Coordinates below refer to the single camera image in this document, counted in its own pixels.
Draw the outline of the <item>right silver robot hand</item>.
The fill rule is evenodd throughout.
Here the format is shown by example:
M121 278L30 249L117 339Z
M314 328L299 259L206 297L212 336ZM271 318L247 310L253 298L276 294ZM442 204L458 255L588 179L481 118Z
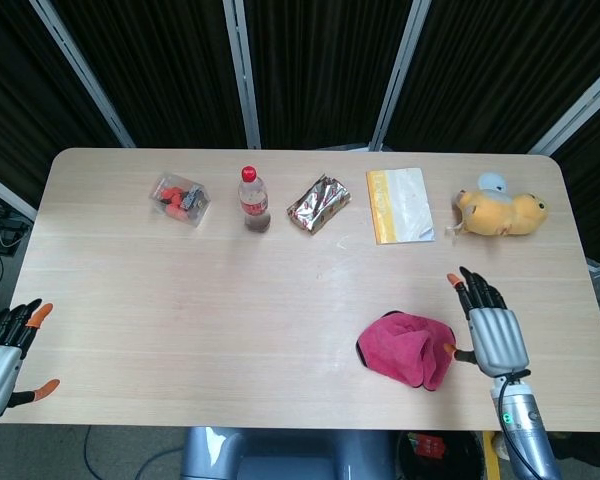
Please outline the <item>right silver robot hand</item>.
M463 280L453 273L447 280L457 293L473 347L466 351L447 343L444 350L457 361L477 365L490 378L525 371L529 357L516 315L480 274L464 266L459 270Z

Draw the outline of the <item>pink cloth with black trim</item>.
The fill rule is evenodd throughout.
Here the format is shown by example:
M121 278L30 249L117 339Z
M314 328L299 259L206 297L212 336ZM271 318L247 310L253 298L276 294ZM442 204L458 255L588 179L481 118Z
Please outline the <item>pink cloth with black trim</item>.
M452 362L446 348L454 344L448 325L390 311L360 334L356 351L366 368L412 388L435 391Z

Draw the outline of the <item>black trash bin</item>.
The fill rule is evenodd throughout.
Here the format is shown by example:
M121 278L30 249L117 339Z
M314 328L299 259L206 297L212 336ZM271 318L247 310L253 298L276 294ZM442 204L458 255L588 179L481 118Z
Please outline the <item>black trash bin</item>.
M469 431L401 431L396 460L404 480L483 480L482 445Z

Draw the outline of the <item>yellow plush toy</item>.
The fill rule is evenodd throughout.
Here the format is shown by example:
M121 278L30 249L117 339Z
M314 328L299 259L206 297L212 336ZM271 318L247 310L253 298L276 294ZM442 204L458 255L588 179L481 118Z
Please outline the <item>yellow plush toy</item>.
M445 229L481 236L524 236L534 233L548 217L548 204L532 193L510 196L506 180L499 174L480 175L476 190L460 190L453 204L460 221Z

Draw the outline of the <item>yellow white packet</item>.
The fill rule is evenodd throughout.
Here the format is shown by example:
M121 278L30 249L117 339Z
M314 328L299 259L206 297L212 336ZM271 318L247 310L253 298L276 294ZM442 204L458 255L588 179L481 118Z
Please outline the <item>yellow white packet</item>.
M378 245L435 240L433 219L420 168L368 171L366 182Z

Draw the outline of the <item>black pleated curtain panel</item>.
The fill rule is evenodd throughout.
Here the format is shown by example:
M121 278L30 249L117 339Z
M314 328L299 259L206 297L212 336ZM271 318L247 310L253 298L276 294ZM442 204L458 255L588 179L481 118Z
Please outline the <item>black pleated curtain panel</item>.
M526 153L600 76L600 0L432 0L385 145Z
M38 206L54 158L113 131L28 0L0 0L0 182Z
M242 149L222 0L52 0L140 148Z
M600 110L557 150L585 256L600 263Z
M412 0L244 0L261 142L370 142Z

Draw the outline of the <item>gold foil snack package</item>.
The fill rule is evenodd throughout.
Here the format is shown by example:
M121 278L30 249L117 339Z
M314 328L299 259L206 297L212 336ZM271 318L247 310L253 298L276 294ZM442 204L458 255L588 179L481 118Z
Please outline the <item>gold foil snack package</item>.
M337 179L323 174L286 210L300 229L315 235L351 201L351 193Z

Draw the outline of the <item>grey robot torso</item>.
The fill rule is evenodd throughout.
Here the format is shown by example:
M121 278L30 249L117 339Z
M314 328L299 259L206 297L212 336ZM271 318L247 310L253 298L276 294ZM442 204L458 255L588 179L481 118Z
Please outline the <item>grey robot torso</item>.
M394 447L383 430L197 426L180 480L396 480Z

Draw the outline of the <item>clear box with orange items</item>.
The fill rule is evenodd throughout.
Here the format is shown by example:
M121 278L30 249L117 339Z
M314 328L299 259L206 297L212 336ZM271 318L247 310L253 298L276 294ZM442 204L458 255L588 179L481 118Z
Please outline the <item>clear box with orange items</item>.
M158 212L194 228L202 222L211 203L204 185L169 172L158 177L149 199Z

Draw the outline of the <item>cola bottle with red cap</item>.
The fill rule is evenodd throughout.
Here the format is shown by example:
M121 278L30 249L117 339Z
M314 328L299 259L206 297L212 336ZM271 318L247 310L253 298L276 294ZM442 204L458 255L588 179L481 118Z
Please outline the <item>cola bottle with red cap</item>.
M246 228L253 232L265 232L271 221L268 211L268 193L255 167L242 168L238 197L245 215Z

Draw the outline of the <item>silver partition post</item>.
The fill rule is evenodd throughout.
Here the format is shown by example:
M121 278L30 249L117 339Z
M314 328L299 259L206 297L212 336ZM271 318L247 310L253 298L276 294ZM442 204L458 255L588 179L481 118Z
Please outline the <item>silver partition post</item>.
M135 148L136 144L118 115L114 104L103 89L89 62L60 18L51 0L29 0L29 3L121 146Z
M246 144L261 149L255 86L244 0L222 0Z
M37 210L1 182L0 198L6 201L10 206L14 207L29 220L34 221L36 219Z
M528 151L551 156L600 110L600 76Z
M411 61L425 25L432 0L412 0L394 65L385 90L376 126L368 145L369 151L380 151L401 95Z

